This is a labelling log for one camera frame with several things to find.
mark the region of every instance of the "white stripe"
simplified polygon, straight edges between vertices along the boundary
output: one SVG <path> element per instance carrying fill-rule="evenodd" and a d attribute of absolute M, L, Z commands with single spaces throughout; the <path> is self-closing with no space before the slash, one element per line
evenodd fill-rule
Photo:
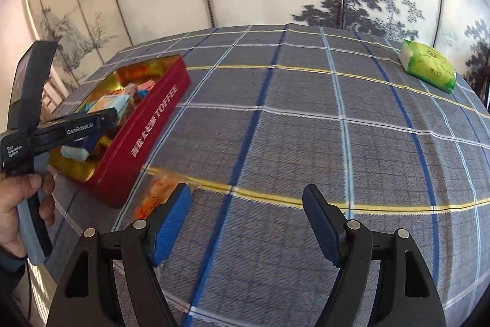
<path fill-rule="evenodd" d="M 60 212 L 60 214 L 63 215 L 63 218 L 66 219 L 66 221 L 72 227 L 72 229 L 75 232 L 77 232 L 78 234 L 82 234 L 83 233 L 83 229 L 78 225 L 77 222 L 75 222 L 75 220 L 70 215 L 68 215 L 68 212 L 66 212 L 66 210 L 61 206 L 61 204 L 59 203 L 59 201 L 54 196 L 53 196 L 53 199 L 55 200 L 55 206 L 56 206 L 56 208 L 58 209 L 58 211 Z"/>
<path fill-rule="evenodd" d="M 151 164 L 151 162 L 153 161 L 153 159 L 155 158 L 156 154 L 158 153 L 158 150 L 160 149 L 160 147 L 163 145 L 163 143 L 165 143 L 165 141 L 167 140 L 167 137 L 170 135 L 170 133 L 172 133 L 173 129 L 175 128 L 175 126 L 177 125 L 177 122 L 180 120 L 180 118 L 182 117 L 182 114 L 184 113 L 186 107 L 187 107 L 187 104 L 189 104 L 192 99 L 194 99 L 194 97 L 196 96 L 196 94 L 199 92 L 199 89 L 201 89 L 201 87 L 204 85 L 204 83 L 207 81 L 207 79 L 209 78 L 209 76 L 213 73 L 213 71 L 216 69 L 217 66 L 220 65 L 220 63 L 225 59 L 226 56 L 228 56 L 228 54 L 231 52 L 231 50 L 235 47 L 235 45 L 245 36 L 245 34 L 250 30 L 252 26 L 249 25 L 248 28 L 245 30 L 245 32 L 242 33 L 242 35 L 240 35 L 234 42 L 233 44 L 223 53 L 223 55 L 217 60 L 217 62 L 212 66 L 212 68 L 210 70 L 208 70 L 208 72 L 206 73 L 206 75 L 204 76 L 204 78 L 201 79 L 201 81 L 198 83 L 198 85 L 195 87 L 195 89 L 193 90 L 193 92 L 190 94 L 189 98 L 187 99 L 187 101 L 185 102 L 184 106 L 180 109 L 179 113 L 177 114 L 177 116 L 174 118 L 174 120 L 170 123 L 170 126 L 167 128 L 167 130 L 165 131 L 165 133 L 163 134 L 163 137 L 160 139 L 160 142 L 158 142 L 158 145 L 154 146 L 153 148 L 153 151 L 150 153 L 150 156 L 147 158 L 148 159 L 148 164 Z M 121 221 L 123 219 L 123 215 L 124 213 L 126 212 L 127 210 L 127 207 L 128 205 L 131 203 L 131 201 L 133 200 L 133 197 L 134 195 L 136 194 L 136 191 L 138 190 L 140 184 L 141 184 L 141 177 L 144 175 L 144 171 L 140 171 L 139 175 L 138 175 L 138 178 L 136 180 L 136 184 L 133 186 L 132 190 L 131 190 L 131 193 L 128 197 L 128 199 L 126 200 L 126 203 L 124 204 L 124 206 L 121 208 L 121 211 L 119 212 L 118 214 L 118 217 L 116 219 L 116 223 L 114 224 L 113 228 L 112 228 L 112 231 L 115 231 L 117 229 L 119 229 L 121 227 Z"/>
<path fill-rule="evenodd" d="M 383 39 L 384 39 L 384 40 L 385 40 L 385 42 L 388 44 L 388 46 L 389 46 L 391 49 L 393 49 L 393 51 L 394 51 L 396 54 L 400 54 L 400 51 L 399 51 L 398 49 L 395 49 L 395 48 L 394 48 L 394 47 L 391 45 L 391 43 L 390 43 L 390 41 L 389 41 L 389 40 L 387 40 L 386 38 L 383 38 Z"/>
<path fill-rule="evenodd" d="M 455 139 L 454 132 L 451 129 L 451 126 L 449 125 L 449 121 L 446 117 L 446 114 L 444 113 L 442 108 L 439 106 L 439 104 L 437 103 L 435 98 L 432 97 L 432 93 L 430 92 L 429 88 L 427 88 L 427 85 L 423 81 L 420 81 L 420 83 L 422 84 L 424 89 L 427 91 L 427 93 L 430 94 L 430 97 L 431 97 L 432 101 L 434 102 L 435 106 L 439 109 L 440 113 L 443 115 L 444 122 L 445 122 L 447 128 L 449 129 L 451 136 Z M 475 203 L 474 209 L 475 209 L 475 218 L 476 218 L 476 238 L 477 238 L 477 244 L 478 244 L 478 248 L 477 248 L 478 253 L 477 253 L 477 260 L 476 260 L 475 287 L 474 287 L 473 293 L 471 294 L 471 302 L 469 304 L 468 312 L 467 312 L 467 315 L 469 316 L 469 314 L 473 310 L 473 305 L 474 305 L 475 296 L 476 296 L 476 288 L 478 285 L 478 279 L 480 277 L 482 242 L 481 242 L 481 232 L 480 232 L 480 219 L 478 217 L 478 206 L 477 206 L 478 200 L 477 200 L 476 190 L 475 190 L 475 187 L 473 186 L 473 181 L 472 181 L 471 176 L 469 174 L 468 165 L 466 164 L 466 160 L 465 160 L 465 157 L 461 151 L 460 145 L 456 140 L 455 140 L 455 144 L 456 144 L 456 148 L 458 149 L 458 153 L 459 153 L 460 158 L 461 158 L 462 166 L 465 169 L 466 177 L 468 179 L 469 186 L 471 187 L 471 192 L 473 193 L 473 201 Z"/>
<path fill-rule="evenodd" d="M 481 283 L 483 283 L 487 278 L 488 276 L 490 276 L 490 270 L 485 272 L 478 280 L 478 283 L 477 285 L 480 285 Z M 464 289 L 462 292 L 460 292 L 459 294 L 457 294 L 455 297 L 451 298 L 449 301 L 447 301 L 444 305 L 443 305 L 443 308 L 444 310 L 445 309 L 449 309 L 452 305 L 454 305 L 455 303 L 457 303 L 458 301 L 462 300 L 464 297 L 466 297 L 466 295 L 468 295 L 468 293 L 470 293 L 471 291 L 474 290 L 474 286 L 475 286 L 475 283 L 472 283 L 471 286 L 467 287 L 466 289 Z"/>
<path fill-rule="evenodd" d="M 467 92 L 475 93 L 473 89 L 467 88 L 467 87 L 459 84 L 458 82 L 456 82 L 456 85 L 459 86 L 461 89 L 466 90 Z"/>
<path fill-rule="evenodd" d="M 297 45 L 297 44 L 290 44 L 288 42 L 283 42 L 282 44 L 239 44 L 239 45 L 236 45 L 237 47 L 246 47 L 246 46 L 282 46 L 282 45 L 286 45 L 286 46 L 291 46 L 291 47 L 299 47 L 299 48 L 305 48 L 305 49 L 324 49 L 324 47 L 322 46 L 311 46 L 311 45 Z M 187 51 L 189 49 L 212 49 L 212 48 L 220 48 L 220 47 L 229 47 L 229 45 L 211 45 L 211 46 L 194 46 L 192 48 L 180 48 L 180 49 L 172 49 L 171 51 L 172 52 L 183 52 L 183 51 Z M 365 57 L 369 57 L 371 58 L 372 56 L 371 55 L 368 55 L 366 53 L 360 53 L 360 52 L 354 52 L 352 50 L 345 50 L 345 49 L 335 49 L 335 48 L 331 48 L 332 51 L 335 51 L 335 52 L 342 52 L 342 53 L 349 53 L 349 54 L 355 54 L 355 55 L 359 55 L 359 56 L 365 56 Z M 149 54 L 143 54 L 141 56 L 135 56 L 135 57 L 130 57 L 130 58 L 127 58 L 127 60 L 131 60 L 131 59 L 137 59 L 139 57 L 147 57 L 147 56 L 155 56 L 157 53 L 149 53 Z M 393 59 L 391 58 L 388 58 L 388 57 L 378 57 L 378 60 L 387 60 L 387 61 L 390 61 L 390 62 L 393 62 L 395 64 L 400 64 L 399 62 L 397 61 L 394 61 Z"/>
<path fill-rule="evenodd" d="M 178 44 L 181 40 L 185 39 L 185 37 L 187 37 L 187 35 L 189 35 L 189 32 L 187 34 L 185 34 L 182 38 L 180 38 L 177 42 L 174 42 L 173 44 L 171 44 L 169 47 L 167 47 L 163 52 L 160 52 L 159 54 L 155 53 L 158 56 L 160 56 L 161 54 L 169 51 L 169 49 L 171 49 L 174 45 Z M 128 56 L 131 56 L 134 52 L 136 52 L 136 50 L 138 50 L 139 48 L 135 48 L 133 52 L 131 52 Z M 111 70 L 105 74 L 105 76 L 109 75 L 120 63 L 122 62 L 125 62 L 125 61 L 128 61 L 128 60 L 132 60 L 132 59 L 137 59 L 139 57 L 143 57 L 145 56 L 145 54 L 142 54 L 140 56 L 136 56 L 136 57 L 125 57 L 124 59 L 122 59 L 120 62 L 117 62 L 115 63 L 114 67 L 111 68 Z"/>
<path fill-rule="evenodd" d="M 189 315 L 200 320 L 208 321 L 215 325 L 221 325 L 222 327 L 263 327 L 263 325 L 251 324 L 247 323 L 246 321 L 231 319 L 229 317 L 222 316 L 215 312 L 195 306 L 190 307 Z"/>
<path fill-rule="evenodd" d="M 463 94 L 463 95 L 465 95 L 466 99 L 468 99 L 468 101 L 469 101 L 469 103 L 471 104 L 471 106 L 472 106 L 472 107 L 473 107 L 473 108 L 476 110 L 476 107 L 475 107 L 475 105 L 473 104 L 473 102 L 471 101 L 470 97 L 469 97 L 469 96 L 468 96 L 468 95 L 467 95 L 465 92 L 463 92 L 462 94 Z M 478 116 L 478 118 L 479 118 L 480 122 L 482 123 L 483 128 L 485 129 L 485 132 L 487 132 L 487 136 L 488 136 L 488 138 L 490 138 L 490 132 L 488 131 L 487 124 L 485 124 L 485 122 L 483 121 L 483 118 L 482 118 L 482 116 L 480 115 L 480 113 L 479 113 L 479 112 L 477 112 L 477 113 L 476 113 L 476 115 Z"/>
<path fill-rule="evenodd" d="M 328 44 L 327 38 L 325 36 L 325 31 L 323 27 L 320 27 L 320 32 L 322 33 L 323 43 L 325 45 L 324 51 L 327 54 L 328 64 L 332 70 L 332 81 L 334 84 L 335 99 L 337 100 L 337 108 L 339 110 L 339 117 L 341 118 L 341 135 L 342 135 L 342 153 L 344 156 L 344 181 L 345 181 L 345 198 L 349 203 L 349 210 L 347 211 L 347 218 L 352 219 L 355 215 L 354 212 L 354 177 L 352 176 L 352 155 L 350 152 L 350 137 L 349 137 L 349 127 L 344 120 L 345 117 L 345 107 L 344 100 L 342 99 L 342 91 L 340 88 L 340 82 L 336 74 L 334 59 L 330 53 L 330 46 Z"/>
<path fill-rule="evenodd" d="M 183 103 L 178 103 L 177 107 L 183 107 Z M 351 118 L 347 116 L 335 116 L 330 114 L 321 114 L 317 112 L 300 112 L 294 110 L 283 110 L 277 109 L 275 107 L 270 106 L 240 106 L 240 105 L 231 105 L 231 104 L 211 104 L 211 103 L 189 103 L 187 104 L 187 108 L 195 108 L 195 109 L 217 109 L 217 110 L 228 110 L 228 111 L 256 111 L 261 110 L 264 112 L 268 112 L 274 115 L 280 116 L 294 116 L 299 118 L 311 118 L 315 120 L 329 120 L 329 121 L 346 121 L 350 124 L 364 125 L 364 126 L 372 126 L 375 128 L 383 128 L 383 129 L 391 129 L 404 133 L 415 133 L 416 135 L 421 136 L 433 136 L 435 138 L 448 141 L 448 142 L 459 142 L 464 144 L 469 144 L 470 146 L 483 147 L 490 150 L 490 145 L 483 144 L 475 141 L 471 141 L 468 139 L 462 138 L 453 138 L 452 136 L 443 135 L 437 132 L 433 132 L 431 130 L 421 130 L 421 129 L 412 129 L 408 127 L 392 125 L 392 124 L 384 124 L 382 122 L 374 122 L 369 120 L 362 120 Z"/>
<path fill-rule="evenodd" d="M 294 33 L 307 34 L 307 35 L 319 35 L 316 32 L 305 32 L 305 31 L 300 31 L 299 32 L 299 31 L 292 30 L 291 28 L 286 28 L 286 29 L 283 29 L 283 30 L 250 30 L 249 32 L 264 32 L 264 33 L 267 33 L 267 32 L 285 32 L 285 31 L 292 31 Z M 243 33 L 243 31 L 230 31 L 230 32 L 220 31 L 220 32 L 210 32 L 208 34 L 191 35 L 189 38 L 196 38 L 198 36 L 212 36 L 212 35 L 221 35 L 221 34 L 242 34 L 242 33 Z M 334 34 L 325 34 L 325 35 L 327 35 L 327 36 L 333 36 L 333 37 L 337 37 L 337 38 L 342 38 L 342 39 L 346 39 L 346 40 L 353 40 L 353 41 L 356 41 L 356 42 L 364 42 L 366 44 L 371 44 L 371 45 L 380 45 L 380 46 L 383 46 L 383 47 L 388 47 L 388 46 L 385 46 L 383 44 L 380 44 L 379 42 L 370 42 L 368 40 L 361 40 L 361 39 L 357 39 L 357 38 L 343 37 L 343 36 L 334 35 Z M 181 38 L 173 38 L 173 39 L 170 39 L 170 40 L 161 40 L 161 41 L 158 41 L 158 42 L 153 42 L 151 45 L 164 44 L 165 42 L 171 42 L 173 40 L 180 41 L 183 38 L 184 37 L 181 37 Z M 145 42 L 144 44 L 140 44 L 136 48 L 130 48 L 130 49 L 121 50 L 121 51 L 118 52 L 118 54 L 124 53 L 124 52 L 129 52 L 132 49 L 140 49 L 141 47 L 146 46 L 146 44 L 148 44 L 148 43 Z"/>
<path fill-rule="evenodd" d="M 89 92 L 91 92 L 91 91 L 92 91 L 92 89 L 93 89 L 93 88 L 95 88 L 95 86 L 96 86 L 97 82 L 99 82 L 99 81 L 94 81 L 94 82 L 92 83 L 92 85 L 90 85 L 90 87 L 89 87 L 87 90 L 85 90 L 85 92 L 83 93 L 83 95 L 82 95 L 82 96 L 80 96 L 80 99 L 81 99 L 81 100 L 80 100 L 80 103 L 81 103 L 81 102 L 83 102 L 83 100 L 85 100 L 85 98 L 87 97 L 87 95 L 89 94 Z"/>

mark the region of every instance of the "finger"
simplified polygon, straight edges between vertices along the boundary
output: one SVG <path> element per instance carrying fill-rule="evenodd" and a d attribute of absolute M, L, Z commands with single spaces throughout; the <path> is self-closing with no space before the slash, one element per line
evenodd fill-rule
<path fill-rule="evenodd" d="M 55 222 L 56 222 L 55 214 L 50 215 L 50 217 L 44 221 L 47 227 L 53 226 Z"/>
<path fill-rule="evenodd" d="M 39 216 L 44 220 L 44 222 L 54 219 L 55 199 L 52 196 L 46 197 L 39 206 Z"/>
<path fill-rule="evenodd" d="M 36 174 L 11 176 L 0 180 L 0 212 L 12 211 L 23 199 L 31 197 L 41 184 L 41 176 Z"/>
<path fill-rule="evenodd" d="M 24 258 L 27 255 L 27 251 L 25 250 L 20 234 L 17 234 L 16 238 L 11 242 L 3 244 L 3 248 L 17 258 Z"/>
<path fill-rule="evenodd" d="M 53 178 L 53 175 L 51 175 L 51 172 L 48 172 L 43 178 L 42 188 L 46 196 L 49 196 L 53 193 L 53 190 L 55 189 L 55 179 Z"/>

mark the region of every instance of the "cable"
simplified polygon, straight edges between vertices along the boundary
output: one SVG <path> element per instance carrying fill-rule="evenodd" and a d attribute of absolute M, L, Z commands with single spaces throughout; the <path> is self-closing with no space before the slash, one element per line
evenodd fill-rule
<path fill-rule="evenodd" d="M 29 261 L 25 261 L 25 267 L 28 270 L 28 279 L 29 279 L 29 307 L 28 307 L 28 322 L 30 323 L 31 311 L 32 311 L 32 281 L 30 277 L 30 267 Z"/>

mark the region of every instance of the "table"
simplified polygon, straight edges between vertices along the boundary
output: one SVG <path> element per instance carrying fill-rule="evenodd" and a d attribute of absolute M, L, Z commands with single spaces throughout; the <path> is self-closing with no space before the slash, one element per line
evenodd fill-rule
<path fill-rule="evenodd" d="M 185 326 L 313 326 L 337 270 L 301 208 L 315 183 L 371 230 L 404 227 L 459 325 L 490 282 L 490 115 L 457 76 L 453 95 L 406 74 L 401 44 L 369 34 L 243 26 L 124 49 L 59 108 L 72 112 L 115 68 L 181 54 L 191 85 L 121 210 L 57 176 L 57 281 L 81 232 L 124 228 L 155 173 L 202 180 L 173 252 L 157 270 Z M 357 324 L 366 325 L 379 264 Z M 128 326 L 137 325 L 115 265 Z"/>

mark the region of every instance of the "candy wrapper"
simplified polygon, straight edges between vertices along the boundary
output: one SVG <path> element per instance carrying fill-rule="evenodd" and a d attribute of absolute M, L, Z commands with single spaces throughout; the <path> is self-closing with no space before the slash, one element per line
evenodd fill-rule
<path fill-rule="evenodd" d="M 138 85 L 129 83 L 127 84 L 124 89 L 122 89 L 121 93 L 128 94 L 129 96 L 134 96 L 138 92 Z"/>
<path fill-rule="evenodd" d="M 154 86 L 155 86 L 155 81 L 153 79 L 150 79 L 138 85 L 138 90 L 152 90 Z"/>
<path fill-rule="evenodd" d="M 185 176 L 165 169 L 159 171 L 151 181 L 149 191 L 145 194 L 141 205 L 135 210 L 134 218 L 146 219 L 157 205 L 167 202 L 179 183 L 187 184 L 191 193 L 197 188 L 197 185 Z"/>

